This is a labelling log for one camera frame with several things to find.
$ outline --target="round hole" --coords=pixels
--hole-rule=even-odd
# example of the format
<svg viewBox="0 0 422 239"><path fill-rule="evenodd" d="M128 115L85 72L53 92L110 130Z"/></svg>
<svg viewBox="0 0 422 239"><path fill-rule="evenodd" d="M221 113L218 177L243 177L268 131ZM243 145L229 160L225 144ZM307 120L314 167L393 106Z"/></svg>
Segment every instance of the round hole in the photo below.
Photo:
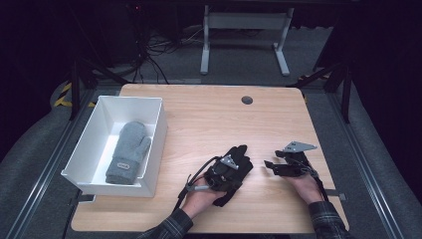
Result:
<svg viewBox="0 0 422 239"><path fill-rule="evenodd" d="M254 100L251 97L245 96L242 98L242 103L245 105L250 105Z"/></svg>

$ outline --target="person's left hand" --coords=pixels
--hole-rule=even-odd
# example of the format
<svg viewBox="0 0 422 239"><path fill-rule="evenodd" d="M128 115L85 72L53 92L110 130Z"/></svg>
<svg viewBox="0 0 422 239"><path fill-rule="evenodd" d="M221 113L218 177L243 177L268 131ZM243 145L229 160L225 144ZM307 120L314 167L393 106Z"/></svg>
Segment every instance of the person's left hand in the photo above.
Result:
<svg viewBox="0 0 422 239"><path fill-rule="evenodd" d="M206 185L206 180L200 175L195 185ZM182 206L182 210L193 219L199 213L205 211L213 202L226 195L223 191L214 191L212 189L190 191L186 194L186 200Z"/></svg>

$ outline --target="black strap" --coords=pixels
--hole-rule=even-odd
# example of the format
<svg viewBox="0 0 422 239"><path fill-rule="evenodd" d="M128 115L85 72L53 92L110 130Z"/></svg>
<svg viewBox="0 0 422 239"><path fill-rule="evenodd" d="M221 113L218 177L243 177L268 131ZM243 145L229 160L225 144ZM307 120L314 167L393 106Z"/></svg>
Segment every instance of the black strap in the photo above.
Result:
<svg viewBox="0 0 422 239"><path fill-rule="evenodd" d="M195 183L195 180L196 180L196 178L198 177L199 173L201 173L201 171L202 171L202 170L204 170L204 168L205 168L208 164L210 164L210 162L212 162L213 160L220 159L220 158L221 158L221 157L215 156L215 157L213 157L213 158L209 159L207 162L205 162L205 164L204 164L204 165L202 165L202 167L201 167L201 168L199 168L199 170L198 170L198 171L195 173L195 175L194 175L194 176L190 179L190 181L189 181L189 177L190 177L190 175L189 175L189 177L187 178L187 179L188 179L188 182L185 184L185 186L183 187L183 189L180 191L179 195L177 196L178 200L177 200L177 202L176 202L176 205L174 206L173 212L174 212L177 208L179 208L179 207L180 207L180 204L182 203L183 199L185 198L186 194L188 193L187 186L192 186L192 185L193 185L193 183Z"/></svg>

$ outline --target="gray mitten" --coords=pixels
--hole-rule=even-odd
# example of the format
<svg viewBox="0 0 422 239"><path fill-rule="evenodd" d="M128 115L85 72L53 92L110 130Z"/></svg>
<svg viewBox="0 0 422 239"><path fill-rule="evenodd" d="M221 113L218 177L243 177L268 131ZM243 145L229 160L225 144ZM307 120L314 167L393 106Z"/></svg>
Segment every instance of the gray mitten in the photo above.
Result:
<svg viewBox="0 0 422 239"><path fill-rule="evenodd" d="M132 185L150 145L151 139L146 136L143 123L132 121L125 124L105 173L105 182Z"/></svg>

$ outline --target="person's right hand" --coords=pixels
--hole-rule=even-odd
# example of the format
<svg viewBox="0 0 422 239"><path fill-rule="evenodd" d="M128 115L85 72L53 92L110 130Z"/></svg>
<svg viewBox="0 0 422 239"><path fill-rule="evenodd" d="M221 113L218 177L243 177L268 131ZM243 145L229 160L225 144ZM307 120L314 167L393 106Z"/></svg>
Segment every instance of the person's right hand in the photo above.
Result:
<svg viewBox="0 0 422 239"><path fill-rule="evenodd" d="M317 182L309 173L300 177L283 178L292 184L299 196L307 203L307 205L310 205L313 202L323 201Z"/></svg>

